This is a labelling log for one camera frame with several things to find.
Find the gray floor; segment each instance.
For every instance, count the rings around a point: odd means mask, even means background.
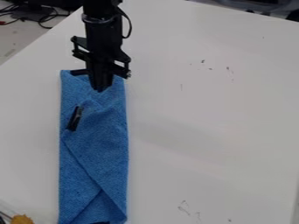
[[[0,9],[10,4],[0,0]],[[57,17],[45,25],[54,26],[63,19],[64,17]],[[11,20],[13,19],[10,15],[0,17],[0,21],[9,22]],[[0,25],[0,65],[48,31],[40,27],[38,23],[31,21],[17,21],[14,24]]]

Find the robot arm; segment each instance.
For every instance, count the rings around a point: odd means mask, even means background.
[[[86,38],[72,37],[73,56],[86,62],[86,69],[73,70],[72,75],[88,74],[93,89],[101,92],[113,84],[114,75],[130,77],[131,58],[122,51],[122,18],[128,16],[118,8],[122,0],[85,0],[82,20]]]

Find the table surface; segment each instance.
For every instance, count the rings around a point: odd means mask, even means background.
[[[298,223],[299,24],[131,0],[124,50],[132,224]],[[0,199],[58,217],[61,69],[80,11],[0,67]]]

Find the folded blue cloth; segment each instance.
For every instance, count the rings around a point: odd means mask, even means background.
[[[122,78],[103,93],[87,76],[61,72],[59,223],[122,224],[127,219],[128,131]],[[75,131],[66,129],[83,108]]]

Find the yellow object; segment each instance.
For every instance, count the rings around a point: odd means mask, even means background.
[[[16,215],[11,219],[10,224],[34,224],[31,218],[26,215]]]

